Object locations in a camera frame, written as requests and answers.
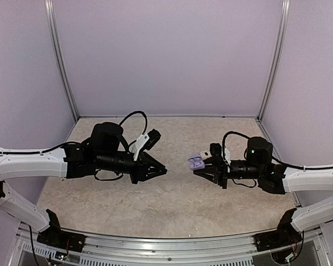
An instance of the aluminum frame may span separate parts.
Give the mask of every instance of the aluminum frame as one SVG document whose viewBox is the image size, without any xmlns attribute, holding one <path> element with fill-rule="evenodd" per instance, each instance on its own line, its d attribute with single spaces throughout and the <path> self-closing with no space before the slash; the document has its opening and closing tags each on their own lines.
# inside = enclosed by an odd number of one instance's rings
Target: aluminum frame
<svg viewBox="0 0 333 266">
<path fill-rule="evenodd" d="M 246 233 L 224 237 L 182 238 L 182 239 L 149 239 L 108 236 L 81 231 L 87 236 L 81 253 L 69 252 L 76 263 L 71 265 L 252 265 L 252 257 L 269 253 L 257 252 L 253 240 L 256 233 Z M 317 256 L 321 266 L 330 266 L 327 247 L 319 228 L 305 232 L 305 242 L 314 241 L 317 246 Z M 23 251 L 31 252 L 28 226 L 21 223 L 11 247 L 11 257 L 8 266 L 18 266 Z M 47 247 L 34 241 L 38 255 L 48 257 L 49 253 L 64 250 Z"/>
<path fill-rule="evenodd" d="M 281 18 L 280 18 L 279 30 L 277 32 L 275 52 L 273 56 L 273 61 L 271 62 L 270 74 L 268 77 L 268 81 L 266 82 L 266 89 L 264 92 L 263 100 L 258 114 L 258 120 L 260 122 L 264 118 L 266 108 L 268 107 L 269 104 L 271 92 L 274 87 L 276 72 L 278 71 L 282 47 L 284 45 L 287 21 L 289 19 L 289 12 L 290 12 L 290 0 L 282 0 Z"/>
<path fill-rule="evenodd" d="M 74 100 L 72 90 L 70 89 L 67 71 L 65 70 L 65 65 L 64 65 L 64 61 L 63 61 L 63 57 L 62 57 L 62 51 L 60 49 L 56 18 L 54 16 L 53 0 L 44 0 L 44 4 L 46 6 L 48 28 L 49 28 L 49 33 L 50 33 L 51 40 L 52 40 L 54 57 L 57 61 L 57 67 L 58 67 L 60 79 L 62 80 L 64 93 L 65 93 L 65 96 L 67 97 L 69 109 L 70 109 L 70 112 L 76 123 L 79 120 L 80 116 L 79 116 L 77 105 Z"/>
</svg>

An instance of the floor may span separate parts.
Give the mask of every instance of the floor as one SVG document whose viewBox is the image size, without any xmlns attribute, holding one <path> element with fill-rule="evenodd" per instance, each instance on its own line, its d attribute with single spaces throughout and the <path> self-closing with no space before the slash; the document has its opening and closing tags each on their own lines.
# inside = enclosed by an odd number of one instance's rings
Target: floor
<svg viewBox="0 0 333 266">
<path fill-rule="evenodd" d="M 80 119 L 69 140 L 89 137 L 96 123 L 120 120 Z M 144 120 L 131 117 L 123 127 L 130 142 L 142 132 Z M 115 182 L 99 182 L 93 176 L 49 178 L 38 205 L 54 211 L 62 227 L 147 238 L 225 236 L 271 229 L 294 207 L 290 195 L 271 195 L 232 182 L 222 190 L 188 169 L 190 155 L 221 142 L 229 130 L 261 136 L 254 119 L 151 117 L 148 131 L 153 128 L 162 138 L 149 153 L 166 165 L 166 175 L 137 185 L 127 175 Z M 246 140 L 230 136 L 227 147 L 232 159 L 243 158 Z M 99 178 L 113 177 L 111 172 L 99 173 Z"/>
</svg>

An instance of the wire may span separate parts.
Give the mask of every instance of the wire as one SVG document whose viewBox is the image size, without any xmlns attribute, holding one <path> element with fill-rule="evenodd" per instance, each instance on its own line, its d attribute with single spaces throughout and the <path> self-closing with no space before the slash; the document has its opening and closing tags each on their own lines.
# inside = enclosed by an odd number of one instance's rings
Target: wire
<svg viewBox="0 0 333 266">
<path fill-rule="evenodd" d="M 286 167 L 291 167 L 291 168 L 294 168 L 294 169 L 298 169 L 298 170 L 330 170 L 330 169 L 333 169 L 333 166 L 325 166 L 325 167 L 309 167 L 309 168 L 307 168 L 307 167 L 304 167 L 304 166 L 298 166 L 298 165 L 291 165 L 291 164 L 289 164 L 289 163 L 286 163 L 286 162 L 282 162 L 282 161 L 280 161 L 278 158 L 275 158 L 274 156 L 273 156 L 273 160 L 275 161 L 275 162 L 278 162 L 279 164 L 281 164 L 281 165 L 284 165 L 284 166 L 286 166 Z"/>
<path fill-rule="evenodd" d="M 250 137 L 248 137 L 247 135 L 244 135 L 240 132 L 237 132 L 237 131 L 228 131 L 224 136 L 223 136 L 223 139 L 222 139 L 222 154 L 223 154 L 223 160 L 226 160 L 226 154 L 224 152 L 225 148 L 226 148 L 226 138 L 229 136 L 229 135 L 238 135 L 238 136 L 241 136 L 245 139 L 250 139 Z"/>
<path fill-rule="evenodd" d="M 225 150 L 225 146 L 226 146 L 226 138 L 229 136 L 229 135 L 238 135 L 238 136 L 241 136 L 245 139 L 250 139 L 249 136 L 247 135 L 244 135 L 240 132 L 237 132 L 237 131 L 228 131 L 224 136 L 223 136 L 223 139 L 222 139 L 222 154 L 223 154 L 223 160 L 226 160 L 226 157 L 225 157 L 225 153 L 224 153 L 224 150 Z M 291 167 L 291 168 L 294 168 L 294 169 L 298 169 L 298 170 L 330 170 L 330 169 L 333 169 L 333 166 L 325 166 L 325 167 L 304 167 L 304 166 L 298 166 L 298 165 L 292 165 L 292 164 L 289 164 L 289 163 L 286 163 L 286 162 L 282 162 L 280 161 L 278 158 L 272 156 L 273 160 L 276 161 L 277 163 L 281 164 L 281 165 L 284 165 L 286 167 Z"/>
<path fill-rule="evenodd" d="M 302 231 L 302 242 L 301 242 L 300 250 L 299 250 L 298 254 L 296 255 L 296 257 L 290 262 L 293 262 L 295 259 L 297 259 L 300 256 L 302 248 L 304 247 L 304 241 L 305 241 L 305 231 Z"/>
<path fill-rule="evenodd" d="M 94 175 L 94 178 L 95 178 L 96 180 L 98 180 L 98 181 L 117 181 L 117 180 L 120 180 L 120 179 L 123 177 L 123 173 L 122 173 L 120 176 L 118 176 L 118 177 L 116 177 L 116 178 L 113 178 L 113 179 L 100 179 L 100 178 L 97 177 L 97 174 L 98 174 L 98 172 L 100 172 L 101 170 L 102 170 L 102 169 L 97 170 L 97 171 L 95 172 L 95 175 Z"/>
<path fill-rule="evenodd" d="M 144 120 L 145 120 L 145 125 L 144 125 L 144 130 L 143 130 L 143 133 L 144 134 L 146 131 L 147 131 L 147 127 L 148 127 L 148 118 L 147 118 L 147 115 L 145 114 L 145 112 L 143 111 L 134 111 L 134 112 L 131 112 L 130 114 L 128 114 L 121 122 L 119 125 L 122 125 L 127 119 L 129 119 L 131 116 L 135 115 L 135 114 L 141 114 L 143 115 L 144 117 Z"/>
<path fill-rule="evenodd" d="M 254 185 L 253 185 L 253 186 L 247 186 L 247 185 L 242 184 L 242 183 L 236 183 L 236 182 L 234 181 L 234 179 L 232 179 L 232 181 L 233 181 L 233 183 L 235 183 L 237 186 L 244 186 L 244 187 L 247 187 L 247 188 L 254 188 L 254 187 L 256 187 L 256 185 L 257 185 L 255 179 L 253 179 L 253 181 L 254 181 Z"/>
<path fill-rule="evenodd" d="M 27 154 L 27 155 L 33 155 L 33 154 L 46 154 L 47 152 L 51 152 L 53 150 L 56 150 L 58 148 L 61 148 L 61 147 L 64 147 L 66 145 L 70 145 L 70 144 L 77 144 L 77 145 L 80 145 L 80 143 L 76 142 L 76 141 L 68 141 L 68 142 L 64 142 L 64 143 L 61 143 L 57 146 L 54 146 L 52 148 L 49 148 L 49 149 L 46 149 L 46 150 L 43 150 L 43 151 L 3 151 L 1 152 L 0 151 L 0 154 L 6 154 L 6 155 L 24 155 L 24 154 Z"/>
<path fill-rule="evenodd" d="M 300 256 L 301 251 L 302 251 L 302 248 L 304 247 L 304 241 L 305 241 L 305 231 L 302 231 L 302 242 L 301 242 L 300 250 L 299 250 L 299 252 L 297 253 L 297 243 L 298 243 L 298 242 L 295 240 L 296 248 L 295 248 L 295 250 L 294 250 L 294 254 L 296 254 L 296 257 L 293 258 L 292 260 L 290 260 L 290 261 L 288 261 L 288 262 L 285 261 L 285 262 L 283 262 L 283 263 L 278 263 L 278 262 L 276 262 L 276 261 L 274 260 L 274 258 L 273 258 L 273 254 L 275 254 L 276 252 L 274 252 L 274 253 L 271 253 L 271 252 L 270 252 L 270 257 L 271 257 L 271 259 L 272 259 L 273 262 L 276 263 L 277 265 L 290 265 L 290 263 L 294 262 L 294 261 Z"/>
<path fill-rule="evenodd" d="M 32 227 L 31 226 L 28 226 L 28 227 L 29 227 L 29 236 L 31 238 L 31 248 L 32 248 L 33 258 L 34 258 L 34 261 L 36 262 L 36 265 L 40 266 L 39 263 L 38 263 L 37 257 L 36 257 L 36 253 L 34 252 L 33 237 L 32 237 Z"/>
</svg>

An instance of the side wall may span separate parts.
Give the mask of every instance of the side wall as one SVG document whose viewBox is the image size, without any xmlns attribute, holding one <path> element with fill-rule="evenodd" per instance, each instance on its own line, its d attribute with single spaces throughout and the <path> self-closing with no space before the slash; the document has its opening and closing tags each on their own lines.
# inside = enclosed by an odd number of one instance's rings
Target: side wall
<svg viewBox="0 0 333 266">
<path fill-rule="evenodd" d="M 282 159 L 333 163 L 333 1 L 292 0 L 264 126 Z M 302 205 L 332 193 L 299 193 Z M 333 222 L 321 226 L 333 258 Z"/>
<path fill-rule="evenodd" d="M 59 78 L 43 1 L 0 1 L 0 146 L 50 147 L 74 125 Z M 35 202 L 45 178 L 10 182 Z M 18 221 L 0 211 L 0 266 Z"/>
</svg>

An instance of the back wall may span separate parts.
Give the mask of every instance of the back wall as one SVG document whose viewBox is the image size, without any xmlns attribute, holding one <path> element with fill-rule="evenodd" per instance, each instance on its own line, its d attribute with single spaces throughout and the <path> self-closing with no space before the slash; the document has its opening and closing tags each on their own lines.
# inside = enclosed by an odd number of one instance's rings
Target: back wall
<svg viewBox="0 0 333 266">
<path fill-rule="evenodd" d="M 281 0 L 54 1 L 80 115 L 258 115 Z"/>
</svg>

